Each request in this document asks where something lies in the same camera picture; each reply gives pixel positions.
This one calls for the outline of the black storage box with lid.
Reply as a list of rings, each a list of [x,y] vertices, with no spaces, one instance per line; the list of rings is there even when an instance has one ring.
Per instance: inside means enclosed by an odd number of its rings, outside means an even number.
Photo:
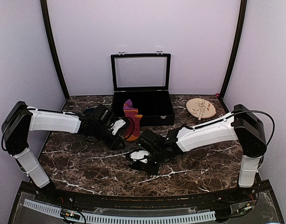
[[[141,126],[172,126],[175,112],[169,94],[170,53],[111,55],[112,111],[124,116],[123,104],[129,99],[137,108]]]

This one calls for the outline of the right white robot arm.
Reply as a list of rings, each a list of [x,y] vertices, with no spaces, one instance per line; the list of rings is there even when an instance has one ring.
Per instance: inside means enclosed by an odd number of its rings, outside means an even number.
[[[136,144],[139,150],[128,154],[130,168],[157,175],[160,164],[175,156],[187,153],[199,147],[225,142],[239,141],[243,156],[240,166],[238,187],[232,191],[231,198],[242,202],[250,194],[255,175],[267,151],[270,140],[265,138],[263,121],[244,105],[234,106],[234,110],[224,116],[196,125],[182,125],[170,130],[165,137],[145,130]]]

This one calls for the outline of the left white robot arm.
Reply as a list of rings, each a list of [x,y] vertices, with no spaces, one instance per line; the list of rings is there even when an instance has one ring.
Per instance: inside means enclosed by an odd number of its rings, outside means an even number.
[[[15,158],[48,203],[59,200],[59,192],[32,153],[28,134],[33,131],[66,132],[92,136],[103,141],[111,150],[125,148],[125,139],[119,135],[129,125],[126,118],[116,117],[106,106],[98,105],[83,113],[55,112],[27,106],[19,101],[4,120],[1,148]]]

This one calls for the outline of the maroon orange purple sock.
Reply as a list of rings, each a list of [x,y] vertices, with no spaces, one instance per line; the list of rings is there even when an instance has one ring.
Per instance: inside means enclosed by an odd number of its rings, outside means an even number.
[[[128,99],[123,106],[125,117],[130,121],[126,129],[126,141],[135,141],[140,136],[140,120],[143,115],[139,114],[138,108],[133,107],[133,103]]]

